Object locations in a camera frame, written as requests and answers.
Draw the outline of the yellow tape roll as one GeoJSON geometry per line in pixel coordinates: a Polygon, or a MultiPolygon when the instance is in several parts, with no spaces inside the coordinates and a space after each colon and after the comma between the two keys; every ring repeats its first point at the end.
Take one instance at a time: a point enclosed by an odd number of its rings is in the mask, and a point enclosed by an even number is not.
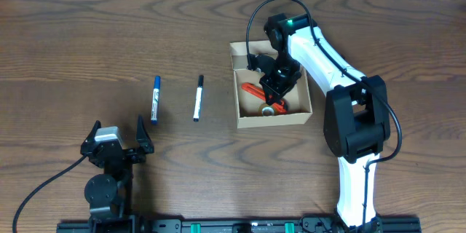
{"type": "Polygon", "coordinates": [[[276,116],[279,114],[279,111],[274,106],[270,106],[266,103],[263,103],[259,106],[258,112],[263,117],[276,116]]]}

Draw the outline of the red utility knife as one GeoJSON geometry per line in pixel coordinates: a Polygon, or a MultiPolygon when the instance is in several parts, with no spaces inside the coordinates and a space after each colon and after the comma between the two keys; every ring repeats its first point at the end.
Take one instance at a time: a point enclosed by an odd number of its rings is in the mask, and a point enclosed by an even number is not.
{"type": "MultiPolygon", "coordinates": [[[[255,86],[254,84],[251,84],[251,83],[243,83],[241,85],[241,88],[242,88],[243,91],[246,91],[247,93],[255,96],[256,98],[259,98],[259,99],[263,100],[264,102],[266,101],[266,99],[264,97],[265,92],[260,87],[257,87],[257,86],[255,86]]],[[[285,113],[288,112],[288,105],[287,104],[286,104],[286,106],[279,106],[277,104],[274,104],[272,106],[274,106],[279,111],[279,114],[285,114],[285,113]]]]}

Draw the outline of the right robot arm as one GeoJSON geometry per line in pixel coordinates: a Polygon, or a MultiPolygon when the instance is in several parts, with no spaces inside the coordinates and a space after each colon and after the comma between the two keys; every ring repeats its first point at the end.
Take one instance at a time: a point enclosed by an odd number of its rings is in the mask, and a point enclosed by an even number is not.
{"type": "Polygon", "coordinates": [[[325,95],[323,134],[339,162],[339,201],[335,229],[376,229],[374,177],[384,142],[390,137],[394,112],[380,76],[367,77],[353,68],[322,35],[307,14],[268,18],[264,32],[277,58],[251,56],[251,68],[263,72],[259,83],[266,103],[279,102],[305,69],[325,95]]]}

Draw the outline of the blue whiteboard marker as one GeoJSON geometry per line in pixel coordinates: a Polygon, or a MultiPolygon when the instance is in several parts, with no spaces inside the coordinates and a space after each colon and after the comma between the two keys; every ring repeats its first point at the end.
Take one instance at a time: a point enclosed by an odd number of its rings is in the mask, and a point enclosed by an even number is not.
{"type": "Polygon", "coordinates": [[[152,103],[151,103],[151,123],[153,125],[156,125],[158,123],[160,84],[161,84],[161,77],[155,76],[152,103]]]}

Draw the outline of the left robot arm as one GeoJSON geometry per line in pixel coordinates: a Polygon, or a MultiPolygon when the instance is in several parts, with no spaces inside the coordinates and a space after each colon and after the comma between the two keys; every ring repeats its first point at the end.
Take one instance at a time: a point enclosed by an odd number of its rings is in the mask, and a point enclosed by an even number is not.
{"type": "Polygon", "coordinates": [[[91,232],[150,232],[150,223],[132,211],[133,165],[142,164],[154,153],[154,144],[139,116],[135,148],[124,149],[119,128],[102,127],[96,121],[81,145],[80,153],[103,173],[92,177],[84,188],[90,205],[91,232]]]}

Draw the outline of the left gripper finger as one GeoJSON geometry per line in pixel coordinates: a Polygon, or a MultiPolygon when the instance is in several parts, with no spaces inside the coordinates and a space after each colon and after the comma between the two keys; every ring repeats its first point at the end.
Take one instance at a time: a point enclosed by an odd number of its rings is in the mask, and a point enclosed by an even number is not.
{"type": "Polygon", "coordinates": [[[151,139],[146,131],[143,117],[138,116],[137,128],[136,128],[136,140],[140,146],[150,146],[151,139]]]}
{"type": "Polygon", "coordinates": [[[97,120],[95,124],[93,125],[89,135],[86,137],[85,142],[93,143],[95,141],[95,135],[100,128],[101,128],[101,122],[97,120]]]}

